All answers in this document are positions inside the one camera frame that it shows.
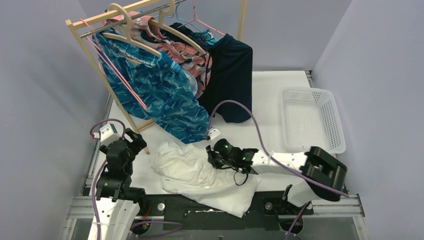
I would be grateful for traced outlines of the white shorts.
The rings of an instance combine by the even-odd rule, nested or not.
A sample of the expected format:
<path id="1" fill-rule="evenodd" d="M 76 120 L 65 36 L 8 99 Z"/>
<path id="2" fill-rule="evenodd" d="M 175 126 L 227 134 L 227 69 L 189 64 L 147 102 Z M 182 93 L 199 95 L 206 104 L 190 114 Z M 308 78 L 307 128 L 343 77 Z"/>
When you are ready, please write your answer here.
<path id="1" fill-rule="evenodd" d="M 179 146 L 164 141 L 157 148 L 151 168 L 160 176 L 161 187 L 199 204 L 241 218 L 251 206 L 261 178 L 232 169 L 215 169 L 208 155 L 193 144 Z"/>

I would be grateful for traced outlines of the blue shark print shorts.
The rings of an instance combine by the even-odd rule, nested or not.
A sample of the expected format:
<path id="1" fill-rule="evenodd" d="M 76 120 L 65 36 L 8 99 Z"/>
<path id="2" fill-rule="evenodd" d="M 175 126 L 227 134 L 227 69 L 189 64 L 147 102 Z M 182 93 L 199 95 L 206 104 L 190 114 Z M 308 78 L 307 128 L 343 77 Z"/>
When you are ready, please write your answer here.
<path id="1" fill-rule="evenodd" d="M 107 81 L 123 108 L 132 116 L 155 121 L 184 144 L 204 140 L 210 116 L 195 98 L 184 70 L 164 52 L 156 56 L 135 45 L 104 37 L 92 41 L 104 50 L 133 90 L 145 110 L 100 58 Z"/>

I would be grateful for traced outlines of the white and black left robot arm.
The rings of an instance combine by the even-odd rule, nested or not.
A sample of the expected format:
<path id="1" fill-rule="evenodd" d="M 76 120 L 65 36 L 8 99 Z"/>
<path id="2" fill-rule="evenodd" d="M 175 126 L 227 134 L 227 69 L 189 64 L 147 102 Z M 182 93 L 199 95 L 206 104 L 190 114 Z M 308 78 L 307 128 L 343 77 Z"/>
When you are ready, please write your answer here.
<path id="1" fill-rule="evenodd" d="M 105 161 L 91 188 L 94 216 L 88 239 L 125 240 L 135 217 L 149 207 L 145 190 L 131 186 L 133 162 L 147 143 L 130 128 L 118 133 L 112 124 L 101 127 L 94 137 L 100 140 Z"/>

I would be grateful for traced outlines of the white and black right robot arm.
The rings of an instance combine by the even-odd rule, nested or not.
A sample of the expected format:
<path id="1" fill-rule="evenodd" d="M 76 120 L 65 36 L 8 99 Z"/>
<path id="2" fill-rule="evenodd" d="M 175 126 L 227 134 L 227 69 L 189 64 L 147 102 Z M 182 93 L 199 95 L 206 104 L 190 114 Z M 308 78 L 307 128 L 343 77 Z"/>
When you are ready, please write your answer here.
<path id="1" fill-rule="evenodd" d="M 222 138 L 205 150 L 215 169 L 231 169 L 248 177 L 277 174 L 301 178 L 301 182 L 285 188 L 281 199 L 282 209 L 289 214 L 313 200 L 338 202 L 347 197 L 343 192 L 347 166 L 318 146 L 305 152 L 269 153 L 257 148 L 241 149 Z"/>

